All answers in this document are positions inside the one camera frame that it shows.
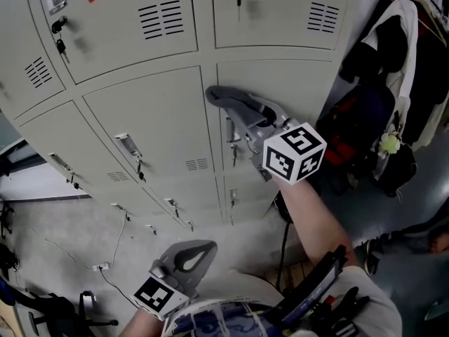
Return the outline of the person's left forearm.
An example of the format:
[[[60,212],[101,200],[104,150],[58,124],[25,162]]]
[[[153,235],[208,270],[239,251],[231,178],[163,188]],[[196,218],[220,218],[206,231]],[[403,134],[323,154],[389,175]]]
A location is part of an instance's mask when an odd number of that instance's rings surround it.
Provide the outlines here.
[[[161,337],[164,322],[139,309],[127,323],[119,337]]]

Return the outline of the person's right forearm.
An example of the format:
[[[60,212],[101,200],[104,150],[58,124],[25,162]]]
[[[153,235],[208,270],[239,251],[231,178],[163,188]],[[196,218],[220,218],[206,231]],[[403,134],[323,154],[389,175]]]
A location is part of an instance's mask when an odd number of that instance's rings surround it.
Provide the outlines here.
[[[317,264],[328,252],[344,246],[347,259],[345,265],[357,266],[350,238],[315,189],[306,180],[294,185],[276,176],[273,180],[280,189],[308,259]]]

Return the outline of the black office chair base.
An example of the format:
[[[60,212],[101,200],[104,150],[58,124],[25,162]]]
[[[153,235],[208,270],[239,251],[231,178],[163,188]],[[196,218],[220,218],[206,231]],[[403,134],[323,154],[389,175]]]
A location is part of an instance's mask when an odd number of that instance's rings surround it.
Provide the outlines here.
[[[5,244],[0,243],[0,271],[3,276],[9,278],[9,270],[17,271],[20,261],[15,253],[13,253]]]
[[[11,205],[7,201],[3,201],[0,210],[0,236],[2,239],[6,238],[6,233],[13,233],[10,217],[14,213],[15,210],[11,207]]]

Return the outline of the beige hanging coat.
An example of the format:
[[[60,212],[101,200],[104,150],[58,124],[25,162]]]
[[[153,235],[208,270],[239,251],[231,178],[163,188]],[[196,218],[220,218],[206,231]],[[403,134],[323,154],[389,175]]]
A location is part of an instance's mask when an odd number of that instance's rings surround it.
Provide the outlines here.
[[[437,112],[436,110],[433,111],[418,140],[415,143],[413,143],[412,151],[417,151],[421,147],[427,146],[431,142],[436,132],[436,129],[438,128],[440,120],[441,120],[441,113]]]

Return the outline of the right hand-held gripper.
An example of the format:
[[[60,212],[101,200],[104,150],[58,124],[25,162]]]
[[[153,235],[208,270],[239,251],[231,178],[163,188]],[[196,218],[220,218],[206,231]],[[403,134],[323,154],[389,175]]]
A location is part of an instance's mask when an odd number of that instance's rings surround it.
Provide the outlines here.
[[[224,109],[226,141],[240,141],[248,136],[255,151],[251,161],[264,178],[276,176],[294,185],[316,173],[327,142],[307,122],[284,121],[283,110],[272,101],[250,91],[246,91],[246,96],[245,119],[231,108]]]

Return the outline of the navy backpack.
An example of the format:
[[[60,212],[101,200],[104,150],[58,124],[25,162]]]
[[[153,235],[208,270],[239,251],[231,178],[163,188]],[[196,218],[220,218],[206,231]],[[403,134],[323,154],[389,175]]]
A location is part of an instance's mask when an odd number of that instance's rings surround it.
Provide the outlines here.
[[[356,86],[346,98],[350,137],[360,148],[369,149],[383,134],[395,97],[385,85],[369,83]]]

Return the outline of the black chest harness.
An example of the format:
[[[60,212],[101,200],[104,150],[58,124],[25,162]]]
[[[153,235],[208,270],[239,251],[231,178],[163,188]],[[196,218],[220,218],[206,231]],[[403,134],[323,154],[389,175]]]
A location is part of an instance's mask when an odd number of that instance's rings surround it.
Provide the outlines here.
[[[368,296],[358,295],[358,287],[352,287],[333,307],[336,298],[328,296],[310,316],[312,331],[318,337],[357,337],[359,329],[353,319],[370,302]]]

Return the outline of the black chest-mounted device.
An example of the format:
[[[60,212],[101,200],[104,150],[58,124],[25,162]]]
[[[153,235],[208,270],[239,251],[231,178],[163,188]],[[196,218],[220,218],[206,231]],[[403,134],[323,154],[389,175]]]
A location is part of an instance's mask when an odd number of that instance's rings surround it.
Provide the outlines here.
[[[315,308],[328,289],[335,283],[347,262],[346,247],[339,245],[327,252],[314,269],[265,318],[275,326],[294,326]]]

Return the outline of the grey metal locker bank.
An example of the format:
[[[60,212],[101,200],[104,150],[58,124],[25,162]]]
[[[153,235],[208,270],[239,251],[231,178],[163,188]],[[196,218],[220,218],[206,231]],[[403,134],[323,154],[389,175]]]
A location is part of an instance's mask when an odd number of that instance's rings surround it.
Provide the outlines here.
[[[263,217],[255,143],[206,89],[314,124],[358,0],[0,0],[0,111],[68,182],[154,230]]]

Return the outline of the wooden slatted platform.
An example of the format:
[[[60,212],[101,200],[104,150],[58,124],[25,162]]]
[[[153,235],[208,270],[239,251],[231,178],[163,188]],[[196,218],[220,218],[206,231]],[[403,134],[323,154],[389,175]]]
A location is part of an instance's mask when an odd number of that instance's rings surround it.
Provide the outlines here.
[[[272,268],[262,273],[262,278],[273,284],[280,292],[294,289],[307,277],[314,269],[314,264],[309,261],[302,261],[296,264],[284,266],[280,272],[279,284],[276,284],[278,278],[278,269]]]

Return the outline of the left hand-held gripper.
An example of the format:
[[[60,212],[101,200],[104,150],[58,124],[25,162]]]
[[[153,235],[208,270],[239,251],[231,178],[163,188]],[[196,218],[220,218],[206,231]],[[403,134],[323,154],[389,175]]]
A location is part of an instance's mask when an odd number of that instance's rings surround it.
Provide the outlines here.
[[[217,244],[211,240],[172,245],[154,261],[148,279],[131,298],[158,320],[168,319],[191,302],[216,254]]]

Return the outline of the black hanging garment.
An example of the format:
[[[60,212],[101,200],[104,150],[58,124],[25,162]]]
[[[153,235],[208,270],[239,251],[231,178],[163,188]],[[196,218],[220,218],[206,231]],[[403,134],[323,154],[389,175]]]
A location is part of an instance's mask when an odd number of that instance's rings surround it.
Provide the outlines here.
[[[363,41],[354,44],[342,63],[340,77],[349,83],[385,79],[398,72],[408,53],[408,39],[401,17],[393,15],[379,24]]]

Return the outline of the red and black bag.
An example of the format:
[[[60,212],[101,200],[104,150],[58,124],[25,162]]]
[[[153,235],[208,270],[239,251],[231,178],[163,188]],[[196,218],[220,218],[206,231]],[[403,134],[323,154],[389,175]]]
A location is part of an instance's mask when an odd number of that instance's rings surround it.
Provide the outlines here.
[[[355,129],[358,126],[358,103],[348,93],[316,123],[317,131],[326,141],[324,176],[336,195],[357,186],[352,167],[359,152]]]

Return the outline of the grey metal locker door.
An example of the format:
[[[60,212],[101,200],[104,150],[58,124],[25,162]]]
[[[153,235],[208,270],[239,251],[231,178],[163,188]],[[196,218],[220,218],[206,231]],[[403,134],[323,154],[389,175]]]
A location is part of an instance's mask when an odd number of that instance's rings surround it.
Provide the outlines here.
[[[203,87],[234,86],[280,105],[299,122],[315,124],[332,86],[330,62],[314,60],[247,60],[209,63],[201,67]],[[227,113],[207,105],[215,175],[254,169],[244,135],[237,141],[237,160],[227,142]]]

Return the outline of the person's white printed t-shirt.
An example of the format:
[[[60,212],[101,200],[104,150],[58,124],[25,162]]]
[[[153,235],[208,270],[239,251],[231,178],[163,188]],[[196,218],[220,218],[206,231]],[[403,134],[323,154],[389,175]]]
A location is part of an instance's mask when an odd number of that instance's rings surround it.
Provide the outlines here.
[[[391,299],[359,267],[344,267],[327,292],[341,301],[351,287],[370,301],[353,323],[356,337],[402,337],[401,316]],[[207,279],[198,297],[172,316],[161,337],[318,337],[306,326],[281,330],[262,315],[283,300],[269,283],[238,272]]]

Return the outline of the green plush toy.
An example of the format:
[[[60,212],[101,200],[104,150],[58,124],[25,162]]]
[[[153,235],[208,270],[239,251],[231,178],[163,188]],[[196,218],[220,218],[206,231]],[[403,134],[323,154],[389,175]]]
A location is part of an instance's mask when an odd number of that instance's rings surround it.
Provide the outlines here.
[[[385,159],[390,154],[396,154],[401,147],[401,141],[395,133],[383,133],[378,147],[378,156]]]

